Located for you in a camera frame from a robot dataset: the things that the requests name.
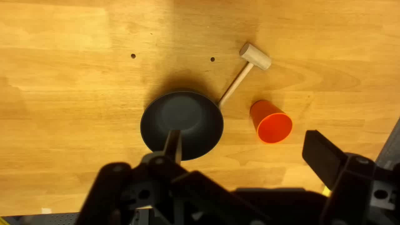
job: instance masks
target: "black machinery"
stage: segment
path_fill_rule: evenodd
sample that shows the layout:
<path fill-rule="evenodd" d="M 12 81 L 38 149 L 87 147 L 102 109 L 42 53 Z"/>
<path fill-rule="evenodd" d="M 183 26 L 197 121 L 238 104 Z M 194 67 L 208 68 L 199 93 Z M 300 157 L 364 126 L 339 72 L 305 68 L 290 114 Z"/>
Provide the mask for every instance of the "black machinery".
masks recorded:
<path fill-rule="evenodd" d="M 400 163 L 379 167 L 343 152 L 319 131 L 307 132 L 303 157 L 332 188 L 330 197 L 304 188 L 228 191 L 179 164 L 182 133 L 170 131 L 164 149 L 145 154 L 137 167 L 105 164 L 77 225 L 400 223 Z"/>

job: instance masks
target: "wood grain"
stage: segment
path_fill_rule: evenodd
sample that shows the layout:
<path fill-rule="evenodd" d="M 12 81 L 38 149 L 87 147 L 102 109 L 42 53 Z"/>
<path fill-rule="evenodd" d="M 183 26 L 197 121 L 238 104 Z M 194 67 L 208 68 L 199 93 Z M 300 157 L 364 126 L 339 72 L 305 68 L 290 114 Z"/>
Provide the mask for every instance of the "wood grain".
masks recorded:
<path fill-rule="evenodd" d="M 219 144 L 183 163 L 227 188 L 323 191 L 300 154 L 308 128 L 375 158 L 400 114 L 397 0 L 7 0 L 0 11 L 0 214 L 78 211 L 104 163 L 149 152 L 145 106 L 178 87 L 217 101 L 247 41 L 273 66 L 225 103 Z M 293 117 L 282 143 L 258 139 L 259 98 Z"/>

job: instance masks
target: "plastic cup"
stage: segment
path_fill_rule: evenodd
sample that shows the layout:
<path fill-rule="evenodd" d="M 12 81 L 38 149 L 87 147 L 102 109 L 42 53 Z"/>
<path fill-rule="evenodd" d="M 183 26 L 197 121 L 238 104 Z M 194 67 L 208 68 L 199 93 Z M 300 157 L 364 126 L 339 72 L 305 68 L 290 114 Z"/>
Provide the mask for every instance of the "plastic cup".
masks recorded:
<path fill-rule="evenodd" d="M 293 122 L 280 108 L 267 99 L 252 104 L 250 114 L 262 141 L 274 143 L 289 136 Z"/>

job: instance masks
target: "wooden mallet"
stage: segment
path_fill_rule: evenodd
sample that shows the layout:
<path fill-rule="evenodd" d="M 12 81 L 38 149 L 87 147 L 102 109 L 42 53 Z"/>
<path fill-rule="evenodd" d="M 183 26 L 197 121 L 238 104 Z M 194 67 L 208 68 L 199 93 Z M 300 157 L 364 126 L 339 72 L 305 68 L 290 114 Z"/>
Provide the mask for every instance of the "wooden mallet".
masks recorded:
<path fill-rule="evenodd" d="M 253 66 L 258 66 L 262 69 L 267 69 L 272 66 L 272 58 L 252 43 L 245 43 L 245 46 L 242 47 L 240 56 L 243 58 L 248 59 L 248 64 L 242 69 L 239 76 L 234 79 L 234 82 L 225 91 L 225 93 L 223 94 L 223 97 L 219 102 L 219 107 L 222 107 L 227 102 L 227 99 L 234 93 L 234 91 L 238 88 L 240 82 L 250 72 Z"/>

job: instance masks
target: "wooden surface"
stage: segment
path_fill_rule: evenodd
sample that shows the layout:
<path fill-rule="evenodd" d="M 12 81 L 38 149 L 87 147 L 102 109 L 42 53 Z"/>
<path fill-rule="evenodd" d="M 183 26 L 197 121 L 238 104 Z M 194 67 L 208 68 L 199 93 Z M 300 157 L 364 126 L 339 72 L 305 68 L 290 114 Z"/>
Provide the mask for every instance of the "wooden surface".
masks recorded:
<path fill-rule="evenodd" d="M 305 129 L 375 158 L 400 114 L 398 0 L 5 0 L 0 11 L 0 214 L 78 211 L 100 166 L 149 152 L 144 107 L 177 87 L 218 99 L 247 41 L 273 66 L 227 102 L 219 144 L 183 163 L 228 188 L 322 191 L 300 154 Z M 284 142 L 258 139 L 258 98 L 293 117 Z"/>

